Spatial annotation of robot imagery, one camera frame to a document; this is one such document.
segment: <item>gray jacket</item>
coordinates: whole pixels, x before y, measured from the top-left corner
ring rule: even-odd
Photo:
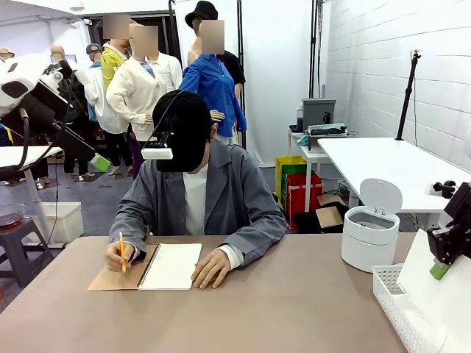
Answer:
[[[110,242],[123,232],[145,255],[146,226],[157,235],[184,235],[185,184],[181,173],[161,173],[155,161],[142,166],[119,203]],[[244,254],[244,265],[262,257],[286,232],[286,222],[257,163],[240,146],[211,144],[206,186],[206,235],[228,235],[224,243]]]

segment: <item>table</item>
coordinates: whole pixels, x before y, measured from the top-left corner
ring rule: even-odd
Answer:
[[[309,201],[311,200],[311,175],[312,175],[312,165],[313,163],[317,164],[316,173],[320,177],[321,176],[321,164],[331,164],[329,156],[324,152],[321,146],[313,144],[311,150],[307,146],[301,146],[298,144],[298,140],[304,136],[302,132],[292,132],[291,129],[288,129],[288,150],[289,154],[291,154],[291,146],[294,142],[294,145],[297,146],[298,151],[302,159],[306,161],[307,169],[306,169],[306,196],[305,196],[305,211],[309,212]],[[346,136],[338,136],[332,135],[331,137],[326,138],[345,138]]]
[[[471,174],[420,149],[394,138],[321,139],[319,145],[361,198],[360,185],[368,178],[395,184],[403,194],[404,213],[425,213],[427,227],[438,218],[449,200],[427,192],[436,182],[469,182]]]
[[[149,237],[203,243],[225,237]],[[398,241],[398,262],[412,244]],[[213,290],[86,289],[106,237],[77,238],[0,314],[2,352],[405,353],[372,275],[341,259],[341,235],[287,235]]]
[[[48,149],[48,146],[29,146],[28,147],[28,154],[26,155],[26,160],[24,161],[24,166],[28,166],[36,162],[39,157]],[[51,150],[44,156],[47,158],[61,152],[62,149],[59,147],[53,147]],[[1,154],[0,154],[0,167],[7,167],[9,165],[17,165],[21,161],[21,155],[23,154],[23,147],[2,147]],[[24,176],[26,177],[26,183],[28,184],[29,194],[31,196],[33,204],[36,206],[36,212],[38,213],[39,222],[41,228],[45,234],[43,234],[43,238],[45,241],[48,241],[51,230],[49,229],[49,225],[47,223],[46,213],[44,212],[42,201],[38,194],[38,189],[36,189],[35,180],[32,177],[31,170],[27,170],[24,172]]]

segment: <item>pencil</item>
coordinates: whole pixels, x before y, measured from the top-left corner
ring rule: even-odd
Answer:
[[[119,245],[121,246],[121,257],[124,260],[124,241],[123,241],[123,232],[119,233]],[[126,260],[123,262],[122,265],[123,273],[126,272]]]

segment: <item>brown paper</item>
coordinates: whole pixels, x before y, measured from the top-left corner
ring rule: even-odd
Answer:
[[[318,208],[316,210],[317,218],[321,228],[334,227],[343,224],[340,213],[337,207]]]
[[[110,271],[107,266],[102,268],[87,290],[137,290],[156,245],[147,246],[147,256],[142,263],[132,265],[126,273]]]
[[[322,206],[324,206],[325,204],[329,204],[331,202],[340,202],[341,204],[343,204],[344,206],[345,203],[342,201],[342,199],[340,198],[340,196],[337,196],[337,195],[321,195],[321,196],[317,196],[317,201],[319,201],[319,204]]]

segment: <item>red bowl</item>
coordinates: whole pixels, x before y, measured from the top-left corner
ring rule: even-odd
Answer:
[[[0,205],[0,227],[19,223],[24,217],[24,204]]]

